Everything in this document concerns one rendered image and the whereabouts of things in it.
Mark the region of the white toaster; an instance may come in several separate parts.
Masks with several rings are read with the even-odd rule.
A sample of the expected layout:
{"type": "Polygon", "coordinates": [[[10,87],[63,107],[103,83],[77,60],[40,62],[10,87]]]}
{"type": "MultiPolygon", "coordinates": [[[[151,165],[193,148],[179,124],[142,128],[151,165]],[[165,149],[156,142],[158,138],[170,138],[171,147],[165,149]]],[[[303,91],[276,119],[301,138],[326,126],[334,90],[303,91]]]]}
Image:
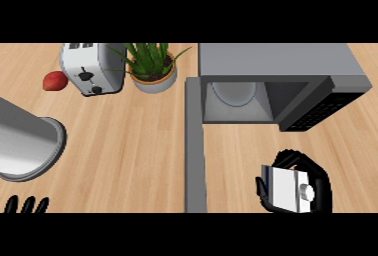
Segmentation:
{"type": "Polygon", "coordinates": [[[125,48],[121,43],[63,43],[60,69],[86,97],[118,93],[125,76],[125,48]]]}

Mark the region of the grey metal pot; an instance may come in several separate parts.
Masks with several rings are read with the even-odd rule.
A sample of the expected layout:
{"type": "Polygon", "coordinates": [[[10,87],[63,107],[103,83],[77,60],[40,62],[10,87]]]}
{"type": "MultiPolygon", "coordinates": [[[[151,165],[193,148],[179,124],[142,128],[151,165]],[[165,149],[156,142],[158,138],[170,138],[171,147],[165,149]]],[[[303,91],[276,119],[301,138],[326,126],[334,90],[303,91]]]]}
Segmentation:
{"type": "Polygon", "coordinates": [[[10,182],[35,179],[59,160],[65,145],[63,124],[0,98],[0,178],[10,182]]]}

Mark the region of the grey microwave door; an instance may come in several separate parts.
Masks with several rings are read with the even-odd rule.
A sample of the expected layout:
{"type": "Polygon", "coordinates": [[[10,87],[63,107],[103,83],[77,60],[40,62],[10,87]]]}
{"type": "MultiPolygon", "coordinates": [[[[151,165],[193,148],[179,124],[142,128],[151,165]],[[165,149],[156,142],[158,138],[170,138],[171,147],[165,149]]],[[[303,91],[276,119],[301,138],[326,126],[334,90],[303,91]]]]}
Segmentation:
{"type": "Polygon", "coordinates": [[[184,212],[207,212],[201,81],[184,82],[184,212]]]}

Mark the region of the potted green plant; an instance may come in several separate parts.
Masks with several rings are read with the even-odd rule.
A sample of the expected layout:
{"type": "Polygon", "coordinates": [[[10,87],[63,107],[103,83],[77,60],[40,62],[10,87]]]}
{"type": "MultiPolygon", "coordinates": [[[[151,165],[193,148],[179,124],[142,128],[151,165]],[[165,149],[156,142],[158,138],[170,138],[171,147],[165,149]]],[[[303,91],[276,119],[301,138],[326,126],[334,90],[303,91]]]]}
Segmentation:
{"type": "Polygon", "coordinates": [[[124,43],[122,46],[131,57],[114,47],[106,46],[106,48],[125,61],[128,69],[124,73],[130,75],[134,86],[148,94],[164,92],[176,82],[176,62],[187,49],[173,55],[167,43],[124,43]]]}

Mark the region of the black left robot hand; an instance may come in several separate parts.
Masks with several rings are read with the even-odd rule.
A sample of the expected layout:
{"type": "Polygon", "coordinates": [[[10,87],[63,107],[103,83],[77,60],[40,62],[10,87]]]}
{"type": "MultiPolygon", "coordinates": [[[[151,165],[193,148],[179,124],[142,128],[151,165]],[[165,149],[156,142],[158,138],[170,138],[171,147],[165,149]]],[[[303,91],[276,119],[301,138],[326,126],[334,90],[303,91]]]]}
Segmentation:
{"type": "MultiPolygon", "coordinates": [[[[4,213],[15,213],[18,209],[19,197],[13,195],[6,202],[4,213]]],[[[19,210],[24,214],[44,213],[49,207],[50,199],[44,197],[40,202],[35,202],[35,197],[29,196],[24,202],[22,209],[19,210]]]]}

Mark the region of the red apple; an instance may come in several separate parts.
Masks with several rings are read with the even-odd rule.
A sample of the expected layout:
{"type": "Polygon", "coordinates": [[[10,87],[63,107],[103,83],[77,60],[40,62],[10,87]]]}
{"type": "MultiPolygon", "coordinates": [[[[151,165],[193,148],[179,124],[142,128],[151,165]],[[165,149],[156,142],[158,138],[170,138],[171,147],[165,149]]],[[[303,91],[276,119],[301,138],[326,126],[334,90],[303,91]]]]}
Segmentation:
{"type": "Polygon", "coordinates": [[[68,85],[68,78],[62,71],[50,72],[43,79],[43,89],[46,91],[60,91],[68,85]]]}

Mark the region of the grey microwave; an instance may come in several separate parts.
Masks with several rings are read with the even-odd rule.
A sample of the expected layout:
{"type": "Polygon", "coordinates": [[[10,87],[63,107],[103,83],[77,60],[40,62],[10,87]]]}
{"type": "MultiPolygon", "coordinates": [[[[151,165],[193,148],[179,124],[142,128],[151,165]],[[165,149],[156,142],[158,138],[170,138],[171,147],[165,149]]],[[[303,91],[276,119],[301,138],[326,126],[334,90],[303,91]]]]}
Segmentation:
{"type": "Polygon", "coordinates": [[[207,124],[314,127],[372,88],[344,43],[202,43],[207,124]]]}

